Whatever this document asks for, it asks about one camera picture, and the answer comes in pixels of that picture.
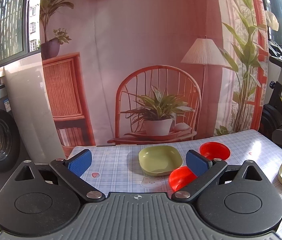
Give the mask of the red bowl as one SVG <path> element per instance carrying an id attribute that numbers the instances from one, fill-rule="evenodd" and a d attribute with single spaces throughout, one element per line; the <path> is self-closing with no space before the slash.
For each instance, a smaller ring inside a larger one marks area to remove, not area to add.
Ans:
<path id="1" fill-rule="evenodd" d="M 176 192 L 194 181 L 197 176 L 187 167 L 182 166 L 173 170 L 169 176 L 169 185 Z"/>
<path id="2" fill-rule="evenodd" d="M 227 160 L 230 157 L 230 149 L 220 142 L 205 142 L 200 146 L 200 154 L 209 160 L 219 158 Z"/>

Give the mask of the blue plaid tablecloth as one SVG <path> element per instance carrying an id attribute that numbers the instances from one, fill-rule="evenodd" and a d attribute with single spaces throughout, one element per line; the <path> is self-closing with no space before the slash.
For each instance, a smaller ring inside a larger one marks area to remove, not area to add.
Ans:
<path id="1" fill-rule="evenodd" d="M 282 164 L 282 149 L 272 141 L 250 129 L 247 131 L 200 140 L 175 142 L 184 159 L 188 150 L 198 151 L 206 142 L 215 141 L 230 149 L 227 163 L 240 165 L 245 160 L 253 160 L 276 187 L 282 198 L 282 185 L 278 180 L 278 170 Z M 92 164 L 82 175 L 82 179 L 104 194 L 109 192 L 167 192 L 172 194 L 168 177 L 150 177 L 139 164 L 138 154 L 143 145 L 90 146 Z M 277 230 L 282 238 L 282 221 Z"/>

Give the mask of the green square plate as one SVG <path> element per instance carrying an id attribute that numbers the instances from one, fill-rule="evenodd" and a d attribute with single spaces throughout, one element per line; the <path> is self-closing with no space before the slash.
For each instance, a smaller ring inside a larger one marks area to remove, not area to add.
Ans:
<path id="1" fill-rule="evenodd" d="M 151 146 L 138 154 L 142 171 L 148 176 L 167 176 L 183 164 L 179 151 L 168 145 Z"/>

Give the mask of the black exercise bike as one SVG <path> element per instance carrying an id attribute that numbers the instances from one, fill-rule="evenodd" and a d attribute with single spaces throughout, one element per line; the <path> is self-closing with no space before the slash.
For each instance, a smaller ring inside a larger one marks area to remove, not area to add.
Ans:
<path id="1" fill-rule="evenodd" d="M 275 130 L 282 130 L 282 47 L 269 40 L 269 61 L 280 67 L 280 74 L 276 82 L 271 81 L 269 87 L 273 90 L 270 100 L 263 106 L 261 122 L 258 132 L 272 140 Z"/>

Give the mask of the printed room backdrop cloth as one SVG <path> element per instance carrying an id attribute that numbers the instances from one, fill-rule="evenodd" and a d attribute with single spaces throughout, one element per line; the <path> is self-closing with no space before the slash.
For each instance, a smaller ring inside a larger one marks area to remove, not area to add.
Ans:
<path id="1" fill-rule="evenodd" d="M 41 0 L 48 100 L 76 146 L 258 130 L 267 82 L 262 0 Z"/>

